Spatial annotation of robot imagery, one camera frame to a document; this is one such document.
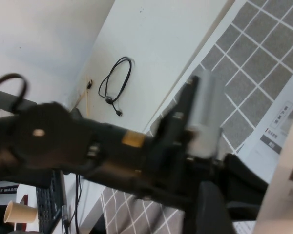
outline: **black keyboard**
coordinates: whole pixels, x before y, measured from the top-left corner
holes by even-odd
[[[62,173],[53,171],[48,189],[36,188],[39,232],[51,234],[61,219],[64,205]]]

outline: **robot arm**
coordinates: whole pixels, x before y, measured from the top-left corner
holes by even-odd
[[[2,118],[0,177],[61,169],[184,210],[184,234],[233,234],[232,221],[256,219],[267,184],[234,155],[221,162],[188,153],[197,137],[187,124],[200,80],[187,82],[155,137],[73,119],[57,103]]]

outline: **wire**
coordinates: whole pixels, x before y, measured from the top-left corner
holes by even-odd
[[[23,81],[23,86],[21,89],[20,94],[17,96],[16,100],[12,103],[11,107],[10,107],[10,112],[14,113],[14,114],[18,114],[20,111],[18,110],[19,105],[21,104],[21,102],[23,101],[26,91],[27,91],[27,81],[26,79],[18,74],[18,73],[9,73],[6,74],[2,77],[0,77],[0,84],[4,83],[5,81],[9,80],[9,79],[21,79]]]
[[[116,68],[119,64],[121,64],[122,62],[125,62],[125,61],[129,62],[129,70],[128,70],[127,76],[126,76],[126,78],[125,78],[125,80],[124,80],[124,82],[123,82],[123,85],[122,85],[122,87],[121,87],[121,89],[120,89],[118,95],[117,95],[114,99],[112,99],[111,97],[109,97],[109,96],[107,95],[108,81],[109,81],[109,79],[110,79],[111,74],[112,74],[113,71],[115,70],[115,68]],[[107,77],[102,81],[102,83],[100,84],[99,90],[98,90],[98,94],[99,94],[99,96],[102,97],[102,98],[104,98],[107,104],[110,104],[110,105],[113,106],[113,108],[114,108],[114,110],[115,110],[115,112],[116,112],[116,114],[117,114],[118,116],[122,116],[123,113],[122,113],[120,110],[116,110],[115,105],[114,105],[114,102],[117,101],[117,99],[120,97],[120,95],[121,95],[122,92],[124,91],[125,86],[126,86],[128,80],[129,80],[129,77],[130,77],[131,68],[132,68],[132,61],[131,61],[130,58],[128,58],[128,57],[122,57],[122,58],[120,58],[120,59],[114,64],[114,66],[112,67],[112,69],[111,69],[111,71],[109,72],[109,74],[107,75]],[[105,95],[103,96],[103,95],[100,94],[100,90],[101,90],[101,87],[102,87],[102,85],[103,85],[103,83],[104,83],[105,81],[106,81],[106,84],[105,84]]]
[[[74,210],[74,213],[73,213],[72,217],[70,218],[70,221],[68,223],[68,227],[70,227],[70,225],[71,225],[71,223],[72,223],[72,221],[73,221],[73,219],[74,219],[74,217],[76,215],[77,207],[79,205],[79,201],[80,201],[80,198],[81,198],[81,195],[82,195],[82,186],[81,186],[81,183],[80,183],[80,175],[78,175],[78,180],[76,180],[76,188],[78,188],[78,186],[79,186],[79,190],[80,190],[79,195],[75,194],[75,198],[78,197],[78,200],[77,200],[77,203],[75,202],[75,210]]]
[[[79,234],[79,228],[78,228],[78,186],[79,186],[80,179],[78,175],[76,174],[76,194],[75,194],[75,228],[76,228],[76,234]]]

